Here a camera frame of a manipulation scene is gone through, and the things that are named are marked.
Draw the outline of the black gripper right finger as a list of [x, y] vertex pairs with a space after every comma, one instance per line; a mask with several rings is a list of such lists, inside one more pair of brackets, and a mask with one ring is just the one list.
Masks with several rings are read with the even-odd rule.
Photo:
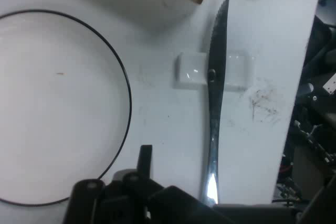
[[335, 175], [324, 182], [297, 223], [335, 223]]

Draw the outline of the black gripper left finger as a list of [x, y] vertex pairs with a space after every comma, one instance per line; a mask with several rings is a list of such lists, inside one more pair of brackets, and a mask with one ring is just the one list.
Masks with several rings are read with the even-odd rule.
[[106, 185], [100, 179], [77, 182], [63, 223], [152, 223], [150, 197], [163, 186], [150, 178], [152, 145], [140, 147], [136, 170]]

